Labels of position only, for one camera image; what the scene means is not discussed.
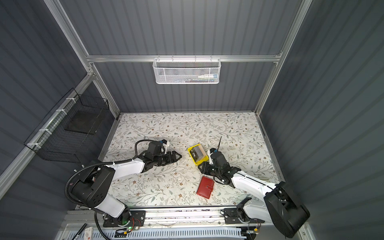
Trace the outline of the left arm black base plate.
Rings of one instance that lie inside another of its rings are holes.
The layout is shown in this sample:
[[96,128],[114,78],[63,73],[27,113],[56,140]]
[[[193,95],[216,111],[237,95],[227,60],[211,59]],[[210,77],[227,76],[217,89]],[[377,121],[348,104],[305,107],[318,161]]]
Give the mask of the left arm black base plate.
[[104,228],[114,227],[143,227],[146,211],[124,211],[119,217],[113,218],[109,215],[104,220]]

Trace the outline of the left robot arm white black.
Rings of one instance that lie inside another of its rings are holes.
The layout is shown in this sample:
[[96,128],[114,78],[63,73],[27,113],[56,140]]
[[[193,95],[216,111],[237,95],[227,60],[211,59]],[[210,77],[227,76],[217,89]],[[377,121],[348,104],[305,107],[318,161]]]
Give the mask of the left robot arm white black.
[[79,206],[106,214],[125,226],[133,218],[130,208],[109,194],[113,181],[129,175],[145,173],[153,167],[164,167],[176,163],[182,155],[168,151],[166,140],[139,140],[135,143],[133,158],[117,162],[98,162],[69,178],[65,185],[66,198]]

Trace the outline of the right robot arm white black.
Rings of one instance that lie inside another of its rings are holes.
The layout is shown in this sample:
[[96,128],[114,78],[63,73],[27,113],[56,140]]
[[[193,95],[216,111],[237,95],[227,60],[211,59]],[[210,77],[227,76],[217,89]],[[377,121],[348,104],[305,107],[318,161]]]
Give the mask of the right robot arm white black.
[[210,149],[208,156],[209,160],[198,166],[202,174],[213,177],[218,184],[249,194],[231,213],[224,209],[227,224],[273,223],[284,237],[291,239],[309,219],[309,210],[288,183],[274,184],[250,176],[230,166],[217,149]]

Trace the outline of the red leather card holder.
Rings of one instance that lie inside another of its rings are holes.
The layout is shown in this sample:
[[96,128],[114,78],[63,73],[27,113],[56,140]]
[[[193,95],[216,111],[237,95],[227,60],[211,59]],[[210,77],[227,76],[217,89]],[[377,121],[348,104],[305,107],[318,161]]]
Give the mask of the red leather card holder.
[[208,177],[202,177],[197,190],[197,195],[209,199],[214,189],[214,183],[215,182],[213,179]]

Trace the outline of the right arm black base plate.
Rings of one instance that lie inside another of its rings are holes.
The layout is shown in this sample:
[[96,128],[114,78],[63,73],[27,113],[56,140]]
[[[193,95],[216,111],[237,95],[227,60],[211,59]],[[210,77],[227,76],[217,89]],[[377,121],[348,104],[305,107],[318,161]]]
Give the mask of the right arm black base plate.
[[234,225],[234,224],[263,224],[264,220],[260,219],[250,219],[246,217],[245,214],[239,214],[237,208],[224,208],[220,210],[220,214],[225,219],[225,224]]

